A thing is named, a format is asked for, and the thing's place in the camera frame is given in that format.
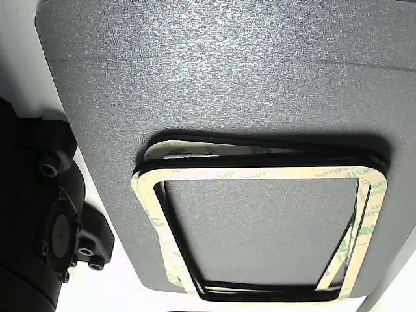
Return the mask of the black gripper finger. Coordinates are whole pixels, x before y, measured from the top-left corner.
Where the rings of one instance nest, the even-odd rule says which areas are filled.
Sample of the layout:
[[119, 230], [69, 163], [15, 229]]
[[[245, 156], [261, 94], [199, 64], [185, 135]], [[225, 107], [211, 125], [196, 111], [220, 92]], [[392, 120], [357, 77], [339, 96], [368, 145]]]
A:
[[67, 122], [19, 118], [1, 102], [1, 310], [54, 311], [69, 269], [110, 262], [114, 234], [86, 203]]

